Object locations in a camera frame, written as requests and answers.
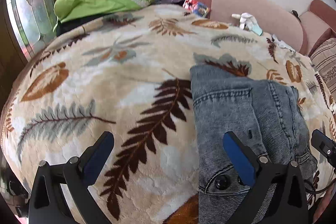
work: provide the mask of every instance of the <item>denim jacket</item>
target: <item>denim jacket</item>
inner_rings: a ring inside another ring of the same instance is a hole
[[[238,182],[223,147],[233,131],[257,156],[271,162],[297,161],[303,179],[312,181],[317,160],[297,105],[298,91],[269,80],[236,77],[210,65],[191,68],[193,107],[199,150],[199,223],[225,223],[249,190]],[[216,179],[227,187],[218,189]],[[272,199],[270,187],[254,222],[262,220]]]

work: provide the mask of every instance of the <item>window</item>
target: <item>window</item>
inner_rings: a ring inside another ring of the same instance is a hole
[[[53,0],[6,0],[16,39],[29,61],[55,37]]]

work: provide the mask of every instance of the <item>cable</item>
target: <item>cable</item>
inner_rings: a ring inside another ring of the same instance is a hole
[[[335,183],[335,181],[336,181],[336,178],[333,179],[333,180],[329,183],[329,185],[327,185],[327,187],[325,187],[325,188],[323,188],[323,189],[321,189],[321,190],[318,190],[318,191],[312,191],[312,190],[309,190],[309,189],[306,188],[306,192],[307,192],[308,194],[313,194],[313,195],[321,194],[321,193],[323,193],[325,190],[327,190],[329,187],[331,187],[331,186]],[[303,182],[307,183],[312,189],[314,189],[313,184],[312,184],[309,180],[304,180]]]

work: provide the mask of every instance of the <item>fleece blanket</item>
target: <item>fleece blanket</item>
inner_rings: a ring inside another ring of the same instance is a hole
[[[200,63],[294,86],[310,132],[318,128],[335,140],[335,102],[308,57],[276,47],[266,33],[259,37],[176,5],[152,5],[65,33],[29,64],[1,117],[1,147],[11,169],[31,191],[40,160],[65,163],[110,131],[115,147],[89,191],[111,222],[197,223],[189,69]],[[333,170],[311,152],[318,161],[313,185],[322,189]],[[307,195],[308,204],[319,196]]]

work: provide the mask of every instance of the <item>white glove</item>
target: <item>white glove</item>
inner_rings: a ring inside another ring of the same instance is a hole
[[[255,17],[249,13],[232,14],[233,18],[239,19],[240,25],[239,28],[244,30],[245,26],[247,26],[249,31],[255,32],[257,35],[261,35],[263,30],[259,27],[257,20]]]
[[[286,44],[283,40],[279,40],[275,34],[272,35],[272,38],[274,39],[274,43],[277,44],[279,48],[286,48],[291,52],[296,52],[296,50],[294,50],[290,45]]]

